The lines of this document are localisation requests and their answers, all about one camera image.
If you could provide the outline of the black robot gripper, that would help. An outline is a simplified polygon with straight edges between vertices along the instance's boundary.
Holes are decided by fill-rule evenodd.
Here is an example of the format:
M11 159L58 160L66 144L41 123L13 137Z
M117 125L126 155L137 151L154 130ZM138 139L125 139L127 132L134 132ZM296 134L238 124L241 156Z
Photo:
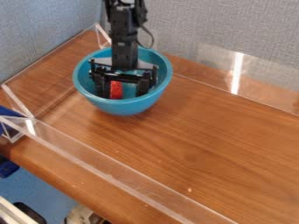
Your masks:
M109 97L109 82L119 81L136 84L136 96L145 95L150 83L156 83L158 66L138 59L137 43L113 43L110 55L91 57L89 63L89 76L94 81L97 96Z

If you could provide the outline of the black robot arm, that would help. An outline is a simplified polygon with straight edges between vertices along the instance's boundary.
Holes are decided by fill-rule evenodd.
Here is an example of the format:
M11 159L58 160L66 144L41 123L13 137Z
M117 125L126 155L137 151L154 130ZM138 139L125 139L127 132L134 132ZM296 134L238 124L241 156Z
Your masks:
M103 0L106 20L110 24L109 37L111 40L110 56L90 58L89 76L95 85L97 96L106 99L119 99L113 94L111 84L136 84L134 95L141 96L156 85L158 66L144 62L137 57L137 29L148 34L144 23L146 8L144 0Z

